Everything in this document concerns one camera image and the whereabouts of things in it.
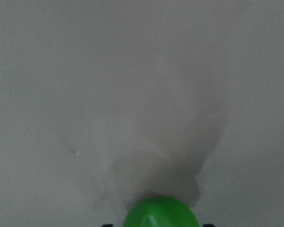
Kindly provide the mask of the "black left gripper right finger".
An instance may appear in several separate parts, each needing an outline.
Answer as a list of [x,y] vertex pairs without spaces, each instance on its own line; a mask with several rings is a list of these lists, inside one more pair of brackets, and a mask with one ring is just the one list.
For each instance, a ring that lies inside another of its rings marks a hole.
[[214,227],[214,224],[203,224],[203,227]]

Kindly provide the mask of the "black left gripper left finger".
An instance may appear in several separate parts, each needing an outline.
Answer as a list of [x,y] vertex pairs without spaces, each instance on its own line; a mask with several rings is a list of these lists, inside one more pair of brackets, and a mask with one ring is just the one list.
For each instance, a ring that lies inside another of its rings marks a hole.
[[102,227],[113,227],[113,224],[103,224]]

